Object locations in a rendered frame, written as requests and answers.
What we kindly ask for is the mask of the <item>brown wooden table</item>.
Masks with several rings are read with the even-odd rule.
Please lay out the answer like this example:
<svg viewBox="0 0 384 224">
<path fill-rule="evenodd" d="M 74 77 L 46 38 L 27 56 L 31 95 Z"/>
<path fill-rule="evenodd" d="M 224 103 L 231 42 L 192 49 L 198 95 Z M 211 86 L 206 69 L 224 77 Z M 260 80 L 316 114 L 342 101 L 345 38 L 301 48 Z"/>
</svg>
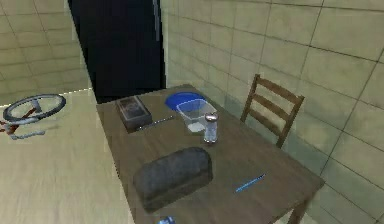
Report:
<svg viewBox="0 0 384 224">
<path fill-rule="evenodd" d="M 184 84 L 142 94 L 154 120 L 174 119 L 128 133 L 111 101 L 97 111 L 122 182 L 135 224 L 157 224 L 171 216 L 176 224 L 274 224 L 290 213 L 288 224 L 299 224 L 306 208 L 324 185 L 315 173 L 228 113 L 221 106 L 218 141 L 207 144 L 201 133 L 190 132 L 183 118 L 165 105 L 177 92 L 194 92 Z M 201 147 L 212 159 L 213 180 L 205 187 L 151 214 L 140 202 L 133 175 L 147 162 L 187 147 Z M 237 187 L 266 176 L 241 192 Z"/>
</svg>

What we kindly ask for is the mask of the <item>blue pen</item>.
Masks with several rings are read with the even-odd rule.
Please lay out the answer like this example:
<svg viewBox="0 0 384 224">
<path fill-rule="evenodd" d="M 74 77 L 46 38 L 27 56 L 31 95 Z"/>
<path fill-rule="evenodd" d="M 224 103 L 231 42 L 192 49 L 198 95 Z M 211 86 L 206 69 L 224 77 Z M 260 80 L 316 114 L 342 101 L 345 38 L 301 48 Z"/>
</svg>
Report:
<svg viewBox="0 0 384 224">
<path fill-rule="evenodd" d="M 255 184 L 256 182 L 260 181 L 261 179 L 263 179 L 265 176 L 266 176 L 266 174 L 262 174 L 256 178 L 242 184 L 241 186 L 236 188 L 235 193 L 243 191 L 244 189 L 248 188 L 249 186 L 251 186 L 251 185 Z"/>
</svg>

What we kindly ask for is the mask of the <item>clear glass bowl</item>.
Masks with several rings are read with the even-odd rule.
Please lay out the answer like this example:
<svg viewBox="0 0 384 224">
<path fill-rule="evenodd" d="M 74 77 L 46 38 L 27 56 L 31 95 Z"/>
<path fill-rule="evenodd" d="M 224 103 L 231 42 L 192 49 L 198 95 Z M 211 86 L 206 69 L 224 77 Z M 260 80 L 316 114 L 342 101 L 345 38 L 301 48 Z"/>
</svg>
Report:
<svg viewBox="0 0 384 224">
<path fill-rule="evenodd" d="M 203 131 L 206 126 L 205 115 L 216 112 L 216 109 L 206 100 L 194 99 L 176 106 L 177 112 L 183 118 L 189 131 Z"/>
</svg>

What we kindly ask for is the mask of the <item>black fridge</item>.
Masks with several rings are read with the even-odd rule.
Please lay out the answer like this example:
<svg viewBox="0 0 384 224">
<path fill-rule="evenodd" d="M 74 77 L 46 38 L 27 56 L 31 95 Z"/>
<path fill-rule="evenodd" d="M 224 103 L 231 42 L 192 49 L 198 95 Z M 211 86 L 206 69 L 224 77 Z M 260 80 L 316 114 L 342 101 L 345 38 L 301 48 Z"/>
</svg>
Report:
<svg viewBox="0 0 384 224">
<path fill-rule="evenodd" d="M 166 87 L 160 0 L 67 0 L 96 101 Z"/>
</svg>

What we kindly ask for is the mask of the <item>dark brown book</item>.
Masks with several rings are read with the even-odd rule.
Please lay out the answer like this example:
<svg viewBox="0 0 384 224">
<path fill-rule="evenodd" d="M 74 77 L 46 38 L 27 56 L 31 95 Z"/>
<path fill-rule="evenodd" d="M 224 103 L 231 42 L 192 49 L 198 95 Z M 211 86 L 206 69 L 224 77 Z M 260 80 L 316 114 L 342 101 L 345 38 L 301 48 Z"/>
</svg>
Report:
<svg viewBox="0 0 384 224">
<path fill-rule="evenodd" d="M 128 133 L 136 132 L 153 121 L 151 113 L 138 96 L 119 99 L 116 106 Z"/>
</svg>

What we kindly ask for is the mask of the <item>thin dark knife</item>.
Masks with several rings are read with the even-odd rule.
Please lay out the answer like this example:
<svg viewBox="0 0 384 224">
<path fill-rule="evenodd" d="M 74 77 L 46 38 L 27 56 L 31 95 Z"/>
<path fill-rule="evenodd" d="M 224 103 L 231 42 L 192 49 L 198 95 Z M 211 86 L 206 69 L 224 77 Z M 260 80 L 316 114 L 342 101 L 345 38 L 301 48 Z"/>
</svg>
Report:
<svg viewBox="0 0 384 224">
<path fill-rule="evenodd" d="M 169 120 L 172 120 L 174 119 L 174 116 L 169 116 L 167 118 L 163 118 L 163 119 L 160 119 L 160 120 L 157 120 L 157 121 L 154 121 L 150 124 L 147 124 L 147 125 L 144 125 L 144 126 L 140 126 L 137 131 L 140 131 L 140 130 L 144 130 L 144 129 L 147 129 L 147 128 L 150 128 L 150 127 L 153 127 L 153 126 L 156 126 L 157 124 L 160 124 L 162 122 L 166 122 L 166 121 L 169 121 Z"/>
</svg>

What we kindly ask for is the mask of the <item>clear shaker with silver cap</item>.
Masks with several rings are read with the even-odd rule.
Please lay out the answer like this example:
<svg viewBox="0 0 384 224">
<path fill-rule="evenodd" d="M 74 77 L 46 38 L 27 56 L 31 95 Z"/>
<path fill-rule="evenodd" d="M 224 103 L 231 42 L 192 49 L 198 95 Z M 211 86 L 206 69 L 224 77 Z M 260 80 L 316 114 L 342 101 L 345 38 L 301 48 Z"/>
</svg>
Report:
<svg viewBox="0 0 384 224">
<path fill-rule="evenodd" d="M 206 143 L 215 143 L 217 137 L 217 121 L 218 115 L 216 113 L 208 113 L 205 115 L 206 126 L 204 132 L 204 141 Z"/>
</svg>

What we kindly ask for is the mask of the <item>blue round plate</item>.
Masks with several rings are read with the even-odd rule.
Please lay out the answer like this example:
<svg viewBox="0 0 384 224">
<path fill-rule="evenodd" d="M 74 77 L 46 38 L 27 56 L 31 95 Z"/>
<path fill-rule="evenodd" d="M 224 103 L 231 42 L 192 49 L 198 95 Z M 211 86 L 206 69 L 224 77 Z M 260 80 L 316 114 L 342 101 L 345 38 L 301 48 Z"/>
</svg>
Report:
<svg viewBox="0 0 384 224">
<path fill-rule="evenodd" d="M 165 105 L 174 111 L 198 110 L 203 106 L 205 98 L 194 92 L 177 92 L 171 94 L 165 100 Z"/>
</svg>

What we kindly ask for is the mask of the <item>dark grey bread loaf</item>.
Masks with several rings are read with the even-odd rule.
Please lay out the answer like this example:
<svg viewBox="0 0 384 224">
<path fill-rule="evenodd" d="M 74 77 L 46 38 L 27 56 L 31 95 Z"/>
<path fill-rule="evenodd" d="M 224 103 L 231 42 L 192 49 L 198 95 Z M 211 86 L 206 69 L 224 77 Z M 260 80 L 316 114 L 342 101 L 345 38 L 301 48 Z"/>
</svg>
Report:
<svg viewBox="0 0 384 224">
<path fill-rule="evenodd" d="M 144 210 L 153 213 L 208 185 L 212 160 L 200 147 L 188 147 L 145 163 L 133 184 Z"/>
</svg>

